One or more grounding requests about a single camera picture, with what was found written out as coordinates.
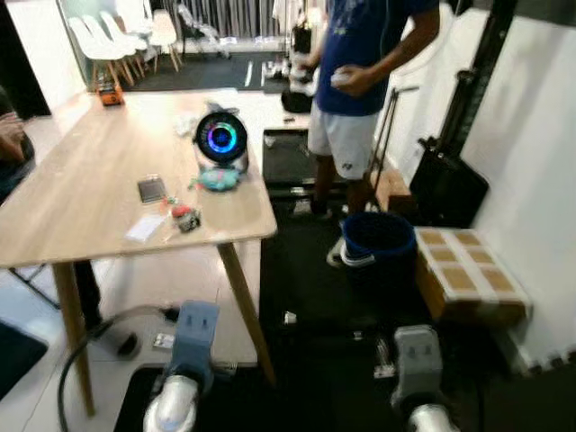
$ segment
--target small red object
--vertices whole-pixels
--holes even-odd
[[[187,205],[177,205],[175,208],[172,209],[172,217],[173,218],[181,218],[185,214],[191,212],[192,209]]]

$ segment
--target white wall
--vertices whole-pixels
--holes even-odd
[[[86,90],[56,0],[7,0],[6,5],[49,108]]]
[[[467,12],[429,63],[391,80],[421,85],[400,101],[389,151],[407,181],[421,154],[416,141],[438,135],[455,72],[470,65],[486,16]],[[475,226],[535,302],[532,319],[510,332],[524,365],[576,347],[574,53],[576,29],[517,17],[463,152],[490,182]]]
[[[514,21],[463,158],[490,195],[476,227],[535,301],[529,363],[576,348],[576,29]]]

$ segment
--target tabletop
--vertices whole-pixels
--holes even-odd
[[[95,103],[0,208],[0,266],[133,256],[273,235],[275,217],[256,163],[235,191],[188,189],[198,166],[191,138],[175,133],[176,116],[206,113],[205,102],[218,95],[225,96],[156,92],[127,94],[126,104],[114,108]],[[230,94],[229,103],[240,108],[250,138],[261,143],[264,126],[257,119],[266,117],[266,109],[242,99]],[[144,243],[124,237],[141,217],[167,211],[160,203],[140,202],[137,183],[150,175],[164,180],[169,195],[200,210],[199,229],[180,234],[167,218]]]

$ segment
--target treadmill belt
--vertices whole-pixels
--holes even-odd
[[[314,178],[315,161],[308,152],[307,132],[266,134],[265,140],[274,140],[264,146],[264,180],[272,182],[300,182]]]

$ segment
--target white chair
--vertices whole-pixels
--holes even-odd
[[[76,36],[76,41],[78,46],[82,50],[85,56],[92,60],[92,84],[93,88],[96,89],[96,77],[98,75],[98,68],[102,63],[108,68],[114,83],[119,86],[120,81],[116,75],[116,70],[114,68],[113,61],[123,59],[124,52],[114,46],[105,47],[96,42],[92,33],[87,29],[86,25],[82,22],[80,18],[69,18],[68,25],[70,29]]]
[[[170,14],[164,10],[159,9],[154,11],[154,23],[152,25],[152,35],[150,36],[150,45],[164,48],[166,47],[170,52],[170,57],[172,58],[172,64],[174,69],[178,72],[178,64],[183,65],[182,60],[176,53],[174,49],[174,44],[176,43],[176,29],[172,24],[172,19]],[[154,72],[158,68],[158,54],[154,57]]]
[[[149,0],[117,1],[116,12],[124,21],[127,33],[141,35],[152,33],[152,11]]]
[[[110,13],[106,11],[101,11],[100,16],[102,16],[102,19],[106,24],[108,32],[110,33],[110,36],[112,37],[112,40],[114,42],[121,45],[125,44],[132,50],[145,51],[148,49],[148,44],[146,43],[145,40],[135,35],[126,34],[122,30],[120,30],[120,27],[118,27],[118,24],[110,15]],[[142,67],[142,64],[140,62],[140,56],[136,55],[135,59],[136,64],[138,65],[139,72],[142,75],[142,77],[144,77],[144,68]]]
[[[116,49],[119,50],[124,54],[122,56],[121,64],[123,69],[121,68],[120,71],[124,75],[124,77],[128,80],[131,86],[134,86],[134,78],[132,78],[132,73],[128,69],[128,65],[126,64],[126,60],[124,59],[125,56],[133,56],[136,54],[136,50],[124,43],[115,43],[112,41],[104,32],[104,29],[100,26],[100,23],[90,15],[82,15],[82,19],[84,20],[84,24],[88,30],[92,33],[94,40],[98,45],[103,47],[105,50],[107,49]]]

